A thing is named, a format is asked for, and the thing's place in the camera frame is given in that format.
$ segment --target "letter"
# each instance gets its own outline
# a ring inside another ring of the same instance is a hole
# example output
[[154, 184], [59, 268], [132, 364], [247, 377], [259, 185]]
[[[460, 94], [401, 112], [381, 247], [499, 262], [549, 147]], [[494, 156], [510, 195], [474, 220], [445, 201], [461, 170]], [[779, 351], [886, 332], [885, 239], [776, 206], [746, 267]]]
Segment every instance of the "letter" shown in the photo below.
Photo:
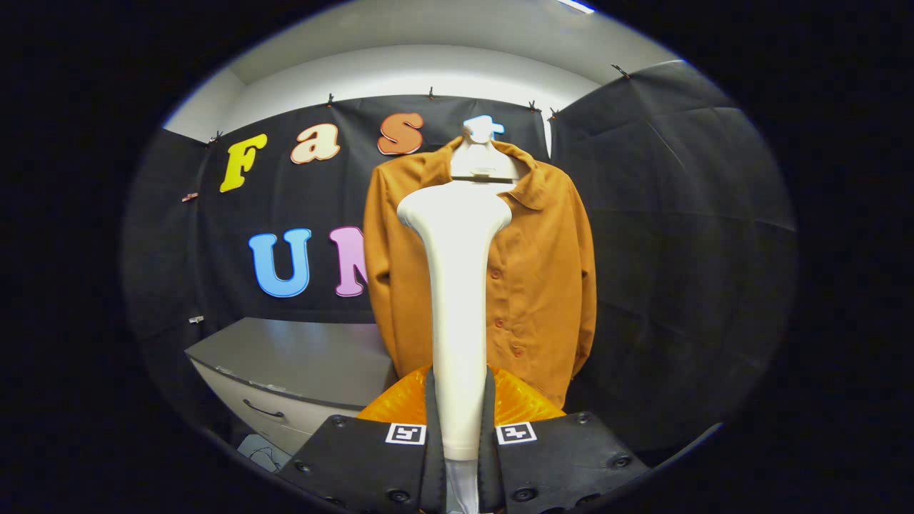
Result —
[[340, 262], [340, 284], [336, 287], [339, 296], [359, 296], [365, 286], [356, 282], [356, 270], [367, 284], [365, 278], [365, 238], [358, 227], [340, 227], [330, 232], [330, 241], [336, 243]]
[[228, 148], [228, 166], [226, 166], [226, 178], [219, 186], [219, 192], [224, 193], [231, 189], [237, 189], [244, 184], [242, 171], [250, 171], [254, 166], [254, 154], [257, 150], [262, 150], [267, 145], [267, 135], [255, 135], [250, 139], [245, 139], [240, 143], [235, 143]]
[[257, 284], [266, 294], [277, 298], [288, 298], [304, 291], [308, 286], [308, 249], [306, 242], [311, 239], [308, 229], [289, 230], [282, 236], [292, 248], [292, 278], [281, 280], [276, 276], [276, 267], [273, 264], [273, 246], [276, 236], [273, 234], [258, 234], [248, 241], [248, 246], [254, 251], [254, 272], [257, 275]]
[[332, 123], [320, 123], [304, 129], [296, 138], [300, 143], [292, 149], [292, 162], [303, 165], [314, 159], [325, 161], [338, 154], [338, 134], [339, 129]]
[[377, 139], [377, 149], [384, 155], [412, 154], [422, 146], [420, 128], [424, 122], [418, 112], [397, 112], [381, 122], [384, 137]]

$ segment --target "shirt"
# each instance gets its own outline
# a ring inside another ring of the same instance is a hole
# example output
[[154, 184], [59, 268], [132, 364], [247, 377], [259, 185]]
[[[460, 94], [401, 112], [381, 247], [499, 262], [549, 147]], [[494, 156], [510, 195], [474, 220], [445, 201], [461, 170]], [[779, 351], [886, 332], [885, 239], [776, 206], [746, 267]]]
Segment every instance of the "shirt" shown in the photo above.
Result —
[[[452, 181], [451, 158], [462, 139], [387, 161], [375, 168], [368, 186], [368, 294], [400, 377], [431, 364], [431, 289], [422, 239], [400, 223], [397, 205], [413, 191]], [[596, 324], [590, 223], [565, 172], [514, 145], [492, 144], [529, 171], [514, 189], [498, 193], [512, 219], [489, 248], [486, 358], [561, 408], [570, 380], [590, 355]]]

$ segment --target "black curtain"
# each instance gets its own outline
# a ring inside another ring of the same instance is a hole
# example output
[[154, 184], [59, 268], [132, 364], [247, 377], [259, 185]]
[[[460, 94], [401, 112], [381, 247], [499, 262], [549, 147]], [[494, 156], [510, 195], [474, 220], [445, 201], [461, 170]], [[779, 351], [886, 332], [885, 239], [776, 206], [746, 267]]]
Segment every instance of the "black curtain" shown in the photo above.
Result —
[[159, 129], [146, 148], [125, 202], [121, 283], [130, 326], [150, 377], [188, 422], [228, 433], [229, 412], [184, 350], [203, 337], [193, 260], [188, 248], [196, 191], [207, 148]]
[[[344, 226], [361, 228], [372, 170], [398, 157], [383, 155], [377, 147], [382, 122], [398, 112], [417, 112], [423, 119], [418, 153], [437, 150], [461, 135], [464, 120], [487, 114], [505, 127], [505, 133], [497, 134], [496, 139], [547, 160], [539, 112], [471, 98], [396, 95], [333, 102], [330, 107], [304, 107], [224, 134], [211, 147], [198, 199], [197, 269], [207, 332], [244, 316], [323, 323], [374, 322], [367, 289], [359, 296], [335, 293], [338, 255], [329, 234]], [[295, 164], [291, 152], [298, 144], [296, 137], [319, 123], [336, 125], [339, 153], [327, 160]], [[268, 142], [256, 151], [252, 169], [242, 174], [244, 184], [220, 193], [229, 146], [259, 134], [266, 134]], [[278, 240], [273, 247], [275, 271], [281, 279], [288, 279], [292, 276], [292, 255], [282, 235], [293, 229], [312, 233], [306, 243], [310, 280], [296, 296], [274, 297], [257, 283], [248, 241], [256, 234], [274, 234]]]
[[596, 337], [568, 408], [635, 450], [687, 443], [739, 407], [786, 327], [796, 227], [781, 173], [683, 61], [621, 76], [551, 123], [597, 262]]

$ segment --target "ceiling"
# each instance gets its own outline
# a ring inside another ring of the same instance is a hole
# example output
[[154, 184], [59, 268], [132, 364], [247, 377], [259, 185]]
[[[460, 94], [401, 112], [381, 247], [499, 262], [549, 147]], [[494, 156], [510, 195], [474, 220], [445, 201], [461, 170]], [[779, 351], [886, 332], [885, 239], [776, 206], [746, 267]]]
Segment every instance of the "ceiling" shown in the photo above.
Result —
[[289, 27], [228, 67], [251, 84], [311, 60], [395, 45], [496, 50], [598, 83], [619, 77], [611, 64], [631, 72], [678, 59], [622, 23], [556, 0], [355, 0]]

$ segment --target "blue letter u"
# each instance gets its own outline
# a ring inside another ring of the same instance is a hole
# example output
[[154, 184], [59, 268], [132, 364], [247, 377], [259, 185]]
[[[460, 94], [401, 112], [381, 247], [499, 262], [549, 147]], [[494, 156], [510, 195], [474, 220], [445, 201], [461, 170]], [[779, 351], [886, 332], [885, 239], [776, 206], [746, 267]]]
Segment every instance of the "blue letter u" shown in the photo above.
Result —
[[276, 276], [276, 267], [273, 264], [273, 245], [276, 236], [273, 234], [258, 234], [248, 241], [248, 246], [254, 250], [254, 272], [257, 274], [257, 284], [267, 294], [279, 298], [295, 296], [308, 286], [308, 249], [306, 242], [311, 239], [308, 229], [289, 230], [282, 236], [292, 247], [292, 278], [280, 280]]

